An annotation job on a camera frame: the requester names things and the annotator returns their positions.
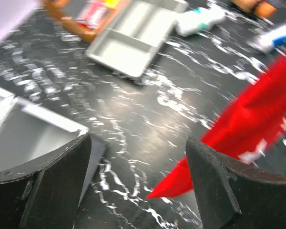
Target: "table surface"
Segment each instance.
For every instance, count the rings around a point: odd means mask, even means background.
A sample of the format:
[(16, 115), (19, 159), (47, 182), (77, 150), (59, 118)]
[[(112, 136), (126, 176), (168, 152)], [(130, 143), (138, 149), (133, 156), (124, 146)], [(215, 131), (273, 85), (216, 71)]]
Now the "table surface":
[[(190, 6), (206, 3), (191, 1)], [(200, 138), (224, 107), (286, 51), (255, 53), (245, 41), (262, 24), (219, 4), (228, 20), (211, 32), (168, 37), (142, 83), (88, 60), (88, 45), (43, 10), (0, 46), (1, 87), (88, 126), (110, 143), (80, 206), (76, 229), (201, 228), (193, 192), (174, 199), (145, 197), (184, 157), (187, 138)], [(284, 20), (285, 2), (271, 18)], [(256, 164), (286, 175), (282, 141)]]

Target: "white bottle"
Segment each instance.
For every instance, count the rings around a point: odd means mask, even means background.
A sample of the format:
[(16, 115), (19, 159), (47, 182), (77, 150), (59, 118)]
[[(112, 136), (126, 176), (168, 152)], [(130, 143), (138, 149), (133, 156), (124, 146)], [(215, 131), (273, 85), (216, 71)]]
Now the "white bottle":
[(183, 37), (209, 31), (225, 20), (225, 10), (214, 5), (210, 9), (199, 7), (182, 13), (177, 18), (176, 32)]
[(286, 44), (286, 22), (274, 27), (271, 31), (256, 35), (247, 43), (265, 54), (274, 48)]

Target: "red object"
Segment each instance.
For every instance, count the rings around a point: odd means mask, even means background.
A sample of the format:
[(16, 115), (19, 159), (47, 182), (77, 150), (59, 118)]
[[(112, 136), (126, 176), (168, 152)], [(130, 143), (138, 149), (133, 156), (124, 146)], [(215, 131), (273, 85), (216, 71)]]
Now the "red object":
[[(281, 57), (230, 104), (201, 139), (245, 163), (257, 159), (286, 132), (286, 57)], [(148, 198), (176, 197), (193, 189), (186, 158)]]
[(81, 21), (78, 21), (77, 23), (79, 23), (80, 25), (86, 27), (86, 28), (89, 28), (88, 24), (85, 23), (85, 22), (81, 22)]
[(102, 0), (92, 0), (89, 1), (86, 7), (82, 10), (78, 18), (82, 20), (89, 20), (90, 17), (97, 11), (97, 9), (102, 6)]

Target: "wooden tray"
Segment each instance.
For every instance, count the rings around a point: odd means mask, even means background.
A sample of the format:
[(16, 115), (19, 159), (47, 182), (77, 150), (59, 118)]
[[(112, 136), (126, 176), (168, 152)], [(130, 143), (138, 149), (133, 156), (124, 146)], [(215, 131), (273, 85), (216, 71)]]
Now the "wooden tray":
[(100, 25), (96, 29), (89, 29), (76, 22), (71, 16), (62, 12), (61, 7), (66, 6), (70, 0), (42, 0), (44, 8), (57, 21), (62, 23), (62, 26), (73, 34), (78, 35), (84, 41), (91, 43), (94, 38), (121, 12), (128, 4), (129, 0), (120, 0), (115, 9), (111, 9), (105, 16)]

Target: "blue label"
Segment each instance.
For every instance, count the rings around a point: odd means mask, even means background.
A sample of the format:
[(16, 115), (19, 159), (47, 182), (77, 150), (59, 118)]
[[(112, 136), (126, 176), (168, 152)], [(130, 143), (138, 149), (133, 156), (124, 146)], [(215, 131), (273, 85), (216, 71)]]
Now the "blue label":
[(279, 45), (282, 45), (282, 44), (285, 44), (286, 43), (286, 35), (285, 36), (281, 36), (281, 37), (278, 37), (276, 38), (275, 40), (272, 41), (273, 42), (273, 45), (276, 47), (276, 46), (279, 46)]

